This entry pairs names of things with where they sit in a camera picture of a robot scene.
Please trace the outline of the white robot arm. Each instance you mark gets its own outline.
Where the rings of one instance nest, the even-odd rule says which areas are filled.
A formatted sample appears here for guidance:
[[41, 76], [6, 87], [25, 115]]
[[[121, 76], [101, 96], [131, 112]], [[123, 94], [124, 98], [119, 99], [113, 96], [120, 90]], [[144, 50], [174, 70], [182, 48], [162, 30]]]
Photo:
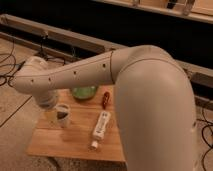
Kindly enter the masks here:
[[112, 50], [49, 69], [28, 58], [13, 87], [43, 108], [55, 91], [112, 85], [116, 120], [128, 171], [197, 171], [194, 93], [187, 74], [165, 50], [141, 45]]

